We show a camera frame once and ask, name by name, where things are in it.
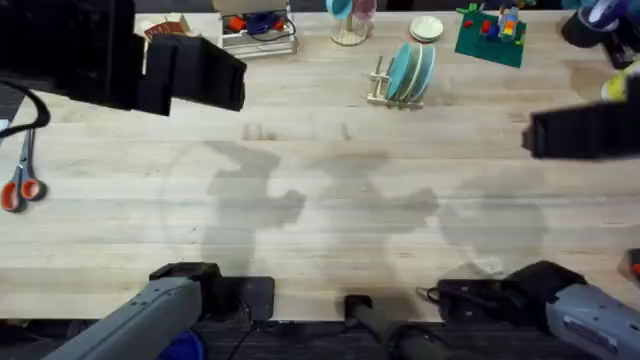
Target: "green lego baseplate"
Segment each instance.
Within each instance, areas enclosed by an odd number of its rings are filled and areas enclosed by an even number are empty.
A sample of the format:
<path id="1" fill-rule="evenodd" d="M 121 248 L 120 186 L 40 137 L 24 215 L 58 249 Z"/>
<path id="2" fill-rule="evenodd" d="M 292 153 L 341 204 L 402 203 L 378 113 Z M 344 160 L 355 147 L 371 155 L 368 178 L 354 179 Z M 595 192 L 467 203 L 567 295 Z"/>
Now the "green lego baseplate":
<path id="1" fill-rule="evenodd" d="M 458 34 L 456 52 L 519 68 L 522 65 L 522 53 L 525 43 L 523 41 L 521 45 L 518 46 L 515 40 L 522 37 L 527 28 L 527 24 L 518 21 L 514 41 L 503 42 L 500 38 L 487 41 L 486 37 L 480 34 L 482 23 L 485 20 L 491 21 L 491 24 L 498 23 L 497 16 L 482 12 L 470 12 L 464 15 L 462 24 L 460 25 L 460 33 Z M 466 28 L 464 27 L 466 21 L 473 21 L 473 23 L 470 27 Z"/>

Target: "plate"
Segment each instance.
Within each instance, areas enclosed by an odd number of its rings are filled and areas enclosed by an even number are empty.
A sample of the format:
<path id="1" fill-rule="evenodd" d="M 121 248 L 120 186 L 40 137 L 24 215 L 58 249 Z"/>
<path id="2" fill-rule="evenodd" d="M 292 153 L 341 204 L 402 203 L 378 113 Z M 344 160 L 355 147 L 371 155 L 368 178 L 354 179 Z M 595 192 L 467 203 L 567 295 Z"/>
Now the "plate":
<path id="1" fill-rule="evenodd" d="M 352 0 L 327 0 L 327 11 L 336 19 L 344 20 L 353 10 Z"/>
<path id="2" fill-rule="evenodd" d="M 435 41 L 444 31 L 442 22 L 433 16 L 418 16 L 411 22 L 411 35 L 422 41 Z"/>
<path id="3" fill-rule="evenodd" d="M 389 88 L 387 89 L 387 99 L 391 99 L 400 89 L 402 80 L 404 80 L 407 74 L 407 68 L 409 67 L 409 58 L 411 57 L 411 46 L 409 43 L 404 43 L 396 52 L 396 56 L 393 60 L 393 65 L 389 70 Z"/>
<path id="4" fill-rule="evenodd" d="M 411 93 L 412 102 L 420 101 L 424 96 L 424 92 L 427 90 L 429 80 L 431 80 L 431 74 L 433 74 L 433 68 L 436 65 L 436 48 L 433 45 L 425 45 L 422 50 L 422 66 L 420 68 L 420 74 L 416 85 L 413 87 Z"/>
<path id="5" fill-rule="evenodd" d="M 409 28 L 409 34 L 411 34 L 411 37 L 412 37 L 415 41 L 420 42 L 420 43 L 423 43 L 423 44 L 426 44 L 426 43 L 432 43 L 432 42 L 434 42 L 434 41 L 438 40 L 438 38 L 434 38 L 434 39 L 425 39 L 425 38 L 422 38 L 422 37 L 420 37 L 420 36 L 416 35 L 416 34 L 413 32 L 413 30 L 411 30 L 411 28 Z"/>
<path id="6" fill-rule="evenodd" d="M 422 69 L 422 45 L 413 44 L 411 49 L 411 60 L 409 61 L 409 69 L 407 70 L 407 79 L 402 84 L 402 90 L 400 90 L 399 100 L 407 99 L 416 85 L 420 69 Z"/>

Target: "wooden tabletop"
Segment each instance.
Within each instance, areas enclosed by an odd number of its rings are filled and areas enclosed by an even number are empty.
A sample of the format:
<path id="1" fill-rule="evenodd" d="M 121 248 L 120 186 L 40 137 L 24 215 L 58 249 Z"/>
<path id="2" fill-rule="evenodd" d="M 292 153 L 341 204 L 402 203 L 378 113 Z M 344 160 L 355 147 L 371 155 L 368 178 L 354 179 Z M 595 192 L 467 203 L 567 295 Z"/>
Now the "wooden tabletop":
<path id="1" fill-rule="evenodd" d="M 37 175 L 49 196 L 0 214 L 0 318 L 102 317 L 176 261 L 276 279 L 278 319 L 337 319 L 347 293 L 437 319 L 414 295 L 441 278 L 504 276 L 540 259 L 640 307 L 616 272 L 640 245 L 640 161 L 539 161 L 520 147 L 536 110 L 599 97 L 600 48 L 574 48 L 569 12 L 524 12 L 521 69 L 454 53 L 445 26 L 420 111 L 366 103 L 367 74 L 416 13 L 375 18 L 343 48 L 326 14 L 296 14 L 297 56 L 248 61 L 240 113 L 173 101 L 171 117 L 42 94 Z M 190 15 L 205 35 L 213 15 Z M 18 122 L 31 120 L 24 105 Z M 0 149 L 9 180 L 22 136 Z"/>

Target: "blue plate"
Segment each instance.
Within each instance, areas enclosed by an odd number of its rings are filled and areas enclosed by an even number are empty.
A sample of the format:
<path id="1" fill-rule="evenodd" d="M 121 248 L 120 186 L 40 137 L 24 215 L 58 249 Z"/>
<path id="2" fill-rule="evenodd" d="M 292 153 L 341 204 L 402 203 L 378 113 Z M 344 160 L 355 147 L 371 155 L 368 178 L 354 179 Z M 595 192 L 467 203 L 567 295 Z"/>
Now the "blue plate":
<path id="1" fill-rule="evenodd" d="M 389 70 L 389 88 L 387 89 L 387 99 L 391 99 L 400 88 L 402 80 L 407 75 L 409 68 L 409 58 L 411 57 L 411 46 L 405 43 L 398 49 L 396 56 Z"/>
<path id="2" fill-rule="evenodd" d="M 353 0 L 327 0 L 327 11 L 336 19 L 344 20 L 353 10 Z"/>
<path id="3" fill-rule="evenodd" d="M 410 101 L 420 101 L 424 96 L 424 92 L 427 90 L 429 80 L 431 80 L 431 74 L 433 74 L 433 68 L 436 66 L 436 48 L 433 45 L 425 45 L 422 49 L 422 67 L 418 73 L 418 80 L 416 85 L 411 91 Z"/>

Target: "blue object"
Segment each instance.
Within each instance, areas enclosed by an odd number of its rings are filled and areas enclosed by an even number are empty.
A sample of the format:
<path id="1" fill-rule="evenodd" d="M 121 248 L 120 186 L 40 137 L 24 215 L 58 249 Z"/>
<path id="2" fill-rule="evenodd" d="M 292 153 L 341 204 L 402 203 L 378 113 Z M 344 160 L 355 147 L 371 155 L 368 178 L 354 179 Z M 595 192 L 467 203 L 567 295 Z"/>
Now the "blue object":
<path id="1" fill-rule="evenodd" d="M 489 32 L 487 32 L 487 40 L 497 39 L 499 32 L 500 32 L 500 27 L 497 24 L 491 24 L 491 27 L 489 27 Z"/>
<path id="2" fill-rule="evenodd" d="M 205 360 L 204 346 L 195 332 L 187 330 L 164 349 L 158 360 Z"/>
<path id="3" fill-rule="evenodd" d="M 327 0 L 327 11 L 336 19 L 346 19 L 353 10 L 353 0 Z"/>
<path id="4" fill-rule="evenodd" d="M 588 21 L 598 29 L 604 29 L 627 12 L 629 0 L 599 0 L 589 13 Z"/>
<path id="5" fill-rule="evenodd" d="M 420 65 L 420 72 L 418 73 L 418 80 L 411 92 L 410 101 L 420 101 L 424 96 L 424 92 L 427 90 L 429 80 L 431 80 L 431 74 L 433 74 L 433 68 L 436 66 L 436 48 L 433 45 L 425 45 L 422 49 L 422 64 Z"/>
<path id="6" fill-rule="evenodd" d="M 411 57 L 411 46 L 409 43 L 404 43 L 396 52 L 396 56 L 393 60 L 393 65 L 389 70 L 389 88 L 387 89 L 387 99 L 391 99 L 400 88 L 402 80 L 407 75 L 409 68 L 409 58 Z"/>

